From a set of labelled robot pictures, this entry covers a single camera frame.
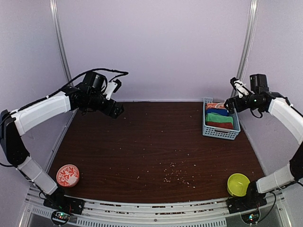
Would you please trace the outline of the green microfibre towel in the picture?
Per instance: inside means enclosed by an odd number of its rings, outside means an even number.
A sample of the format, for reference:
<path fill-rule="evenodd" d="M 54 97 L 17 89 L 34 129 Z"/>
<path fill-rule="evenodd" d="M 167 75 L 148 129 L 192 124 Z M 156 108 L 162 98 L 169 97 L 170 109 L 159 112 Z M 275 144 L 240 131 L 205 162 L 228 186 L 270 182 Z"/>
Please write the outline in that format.
<path fill-rule="evenodd" d="M 214 113 L 208 113 L 206 115 L 206 122 L 217 122 L 217 123 L 231 123 L 233 124 L 233 118 L 231 116 L 223 116 Z"/>

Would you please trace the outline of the dark red towel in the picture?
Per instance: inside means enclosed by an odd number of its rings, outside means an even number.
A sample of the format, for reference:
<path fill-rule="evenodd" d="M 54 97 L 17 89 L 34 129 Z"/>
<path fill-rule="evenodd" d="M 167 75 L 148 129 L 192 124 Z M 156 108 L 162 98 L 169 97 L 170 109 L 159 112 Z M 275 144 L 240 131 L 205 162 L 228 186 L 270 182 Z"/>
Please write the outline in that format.
<path fill-rule="evenodd" d="M 233 124 L 231 122 L 206 122 L 206 125 L 233 130 Z"/>

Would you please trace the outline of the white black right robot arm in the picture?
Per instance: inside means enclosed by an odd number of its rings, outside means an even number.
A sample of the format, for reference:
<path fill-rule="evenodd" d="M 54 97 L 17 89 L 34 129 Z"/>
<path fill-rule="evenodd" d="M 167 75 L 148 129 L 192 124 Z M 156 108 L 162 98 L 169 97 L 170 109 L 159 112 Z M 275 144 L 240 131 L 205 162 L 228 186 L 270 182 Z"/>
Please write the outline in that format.
<path fill-rule="evenodd" d="M 303 115 L 286 96 L 269 90 L 264 74 L 251 75 L 248 87 L 237 78 L 231 79 L 231 85 L 237 93 L 231 99 L 233 111 L 240 113 L 250 110 L 251 113 L 256 112 L 258 118 L 265 113 L 278 125 L 277 132 L 273 135 L 270 133 L 274 126 L 269 126 L 269 132 L 261 132 L 267 139 L 273 139 L 267 144 L 273 146 L 273 160 L 277 161 L 277 155 L 283 150 L 289 152 L 289 160 L 282 161 L 277 170 L 249 184 L 242 203 L 246 208 L 252 209 L 266 193 L 284 189 L 303 178 Z"/>

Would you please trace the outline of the blue folded towel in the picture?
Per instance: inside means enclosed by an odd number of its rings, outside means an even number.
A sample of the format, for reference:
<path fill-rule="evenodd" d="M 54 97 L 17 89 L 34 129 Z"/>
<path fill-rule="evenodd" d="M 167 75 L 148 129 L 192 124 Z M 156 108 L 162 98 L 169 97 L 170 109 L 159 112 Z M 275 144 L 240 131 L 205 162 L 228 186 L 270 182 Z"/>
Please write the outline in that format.
<path fill-rule="evenodd" d="M 216 109 L 216 108 L 209 108 L 206 110 L 207 114 L 219 114 L 221 116 L 230 116 L 230 113 L 226 109 Z"/>

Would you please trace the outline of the orange white patterned cloth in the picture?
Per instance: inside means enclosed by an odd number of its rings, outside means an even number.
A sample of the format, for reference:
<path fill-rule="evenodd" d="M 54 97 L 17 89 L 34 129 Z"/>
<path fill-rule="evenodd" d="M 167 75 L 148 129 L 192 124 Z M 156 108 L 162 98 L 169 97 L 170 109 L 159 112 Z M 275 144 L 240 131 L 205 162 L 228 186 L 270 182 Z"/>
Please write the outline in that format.
<path fill-rule="evenodd" d="M 206 104 L 206 110 L 208 109 L 226 109 L 224 106 L 224 103 L 207 103 Z"/>

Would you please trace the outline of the light blue perforated basket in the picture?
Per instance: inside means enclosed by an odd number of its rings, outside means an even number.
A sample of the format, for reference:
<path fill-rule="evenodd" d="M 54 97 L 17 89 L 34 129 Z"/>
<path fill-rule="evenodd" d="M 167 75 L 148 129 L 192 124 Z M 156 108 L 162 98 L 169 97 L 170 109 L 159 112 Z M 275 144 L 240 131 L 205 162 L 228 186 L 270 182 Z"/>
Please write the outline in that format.
<path fill-rule="evenodd" d="M 218 128 L 213 126 L 207 126 L 206 125 L 206 104 L 207 103 L 220 103 L 218 101 L 213 101 L 212 97 L 204 97 L 203 100 L 203 117 L 202 117 L 202 135 L 208 136 L 208 137 L 214 137 L 214 138 L 220 138 L 220 139 L 226 139 L 226 140 L 235 140 L 235 138 L 238 136 L 238 134 L 241 131 L 239 118 L 237 115 L 237 112 L 230 113 L 230 116 L 233 118 L 233 130 L 230 129 L 224 129 L 224 128 Z"/>

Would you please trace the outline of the yellow-green bowl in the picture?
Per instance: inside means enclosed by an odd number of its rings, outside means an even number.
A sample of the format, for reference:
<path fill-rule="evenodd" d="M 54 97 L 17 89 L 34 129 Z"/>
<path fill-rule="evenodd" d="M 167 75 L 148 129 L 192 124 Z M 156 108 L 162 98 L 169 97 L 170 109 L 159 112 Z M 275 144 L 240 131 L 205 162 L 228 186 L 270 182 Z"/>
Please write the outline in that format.
<path fill-rule="evenodd" d="M 234 173 L 227 180 L 227 191 L 232 197 L 243 197 L 246 195 L 249 183 L 247 176 Z"/>

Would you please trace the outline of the red white patterned plate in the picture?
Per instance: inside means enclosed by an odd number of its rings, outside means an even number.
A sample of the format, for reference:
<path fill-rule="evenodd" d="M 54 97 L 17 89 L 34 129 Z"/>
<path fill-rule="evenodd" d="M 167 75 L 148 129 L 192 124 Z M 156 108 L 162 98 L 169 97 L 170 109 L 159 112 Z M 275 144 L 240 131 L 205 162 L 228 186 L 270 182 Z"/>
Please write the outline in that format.
<path fill-rule="evenodd" d="M 64 165 L 57 171 L 56 180 L 62 187 L 74 187 L 80 180 L 79 169 L 72 164 Z"/>

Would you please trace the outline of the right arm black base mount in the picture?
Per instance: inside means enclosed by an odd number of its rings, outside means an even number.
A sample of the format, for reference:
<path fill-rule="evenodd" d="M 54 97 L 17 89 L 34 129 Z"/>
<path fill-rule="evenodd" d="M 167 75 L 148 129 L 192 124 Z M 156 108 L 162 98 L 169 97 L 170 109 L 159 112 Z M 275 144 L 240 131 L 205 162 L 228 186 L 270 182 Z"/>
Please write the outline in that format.
<path fill-rule="evenodd" d="M 259 193 L 255 189 L 248 189 L 243 197 L 228 198 L 226 201 L 230 214 L 243 212 L 251 209 L 257 209 L 260 206 L 267 205 L 265 193 Z"/>

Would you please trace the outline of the right aluminium frame post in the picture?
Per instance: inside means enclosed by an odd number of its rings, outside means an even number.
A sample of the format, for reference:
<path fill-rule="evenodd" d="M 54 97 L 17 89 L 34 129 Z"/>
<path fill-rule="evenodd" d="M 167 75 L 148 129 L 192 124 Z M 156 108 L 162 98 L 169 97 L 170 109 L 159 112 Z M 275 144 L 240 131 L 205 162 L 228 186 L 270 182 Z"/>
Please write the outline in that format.
<path fill-rule="evenodd" d="M 255 26 L 256 26 L 256 20 L 257 20 L 257 12 L 258 12 L 258 0 L 251 0 L 250 1 L 250 9 L 249 9 L 249 15 L 248 15 L 248 21 L 247 21 L 247 27 L 246 27 L 246 33 L 243 43 L 243 49 L 242 54 L 240 58 L 240 63 L 237 70 L 236 78 L 243 80 L 245 76 L 246 67 L 248 64 L 248 55 L 252 46 L 253 42 L 253 36 L 255 33 Z"/>

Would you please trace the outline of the aluminium frame post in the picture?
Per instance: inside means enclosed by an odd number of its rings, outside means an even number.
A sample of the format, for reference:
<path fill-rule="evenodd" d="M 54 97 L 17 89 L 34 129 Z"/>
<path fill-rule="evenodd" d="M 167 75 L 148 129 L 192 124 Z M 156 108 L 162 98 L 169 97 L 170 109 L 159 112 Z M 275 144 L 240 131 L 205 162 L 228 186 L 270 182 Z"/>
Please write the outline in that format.
<path fill-rule="evenodd" d="M 250 9 L 249 9 L 249 15 L 248 15 L 248 21 L 247 21 L 247 27 L 246 27 L 246 33 L 243 43 L 243 49 L 242 54 L 240 58 L 240 63 L 237 70 L 236 78 L 243 80 L 245 76 L 246 67 L 248 64 L 248 55 L 252 46 L 253 42 L 253 36 L 255 33 L 255 26 L 256 26 L 256 20 L 257 20 L 257 12 L 258 12 L 258 0 L 251 0 L 250 1 Z"/>
<path fill-rule="evenodd" d="M 53 19 L 54 28 L 55 28 L 56 39 L 57 39 L 57 43 L 58 43 L 62 68 L 63 68 L 63 72 L 64 72 L 64 75 L 67 80 L 67 83 L 61 87 L 61 89 L 64 89 L 69 85 L 73 85 L 73 81 L 72 81 L 70 67 L 68 64 L 66 51 L 65 51 L 65 47 L 64 47 L 64 41 L 63 41 L 62 30 L 61 30 L 61 25 L 60 25 L 57 1 L 50 0 L 49 2 L 50 2 L 50 10 L 51 10 L 51 15 L 52 15 L 52 19 Z"/>

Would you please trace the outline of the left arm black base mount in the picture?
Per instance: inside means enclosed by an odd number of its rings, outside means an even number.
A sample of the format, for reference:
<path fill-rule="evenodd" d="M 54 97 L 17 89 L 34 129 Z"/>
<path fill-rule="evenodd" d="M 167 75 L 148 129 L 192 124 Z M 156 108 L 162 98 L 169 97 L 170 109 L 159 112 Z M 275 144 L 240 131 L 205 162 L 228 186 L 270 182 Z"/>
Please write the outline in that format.
<path fill-rule="evenodd" d="M 67 214 L 82 214 L 85 201 L 66 196 L 62 187 L 58 187 L 52 194 L 43 193 L 43 195 L 45 196 L 44 206 L 46 207 L 63 211 Z"/>

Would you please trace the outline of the aluminium front rail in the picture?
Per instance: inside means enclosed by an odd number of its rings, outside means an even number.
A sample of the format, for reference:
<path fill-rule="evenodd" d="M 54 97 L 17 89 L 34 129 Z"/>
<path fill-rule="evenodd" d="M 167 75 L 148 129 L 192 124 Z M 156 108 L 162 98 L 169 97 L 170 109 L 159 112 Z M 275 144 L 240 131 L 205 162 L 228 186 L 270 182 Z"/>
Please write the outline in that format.
<path fill-rule="evenodd" d="M 290 227 L 281 193 L 260 208 L 230 213 L 226 198 L 178 203 L 121 203 L 85 199 L 66 227 Z"/>

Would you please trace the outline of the left aluminium frame post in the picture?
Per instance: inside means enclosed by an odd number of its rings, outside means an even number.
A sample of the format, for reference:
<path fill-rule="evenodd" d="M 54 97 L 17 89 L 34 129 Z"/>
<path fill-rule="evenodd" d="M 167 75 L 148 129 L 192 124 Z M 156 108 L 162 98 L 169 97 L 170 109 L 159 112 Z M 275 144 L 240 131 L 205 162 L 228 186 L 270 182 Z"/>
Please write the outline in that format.
<path fill-rule="evenodd" d="M 53 19 L 54 28 L 55 28 L 56 39 L 57 39 L 57 43 L 58 43 L 62 68 L 63 68 L 63 72 L 64 72 L 64 75 L 67 80 L 67 83 L 61 87 L 61 89 L 64 89 L 69 85 L 73 85 L 73 81 L 72 81 L 70 67 L 68 64 L 66 51 L 65 51 L 65 47 L 64 47 L 64 41 L 63 41 L 62 30 L 61 30 L 61 25 L 60 25 L 57 1 L 50 0 L 49 2 L 50 2 L 50 10 L 51 10 L 51 15 L 52 15 L 52 19 Z"/>

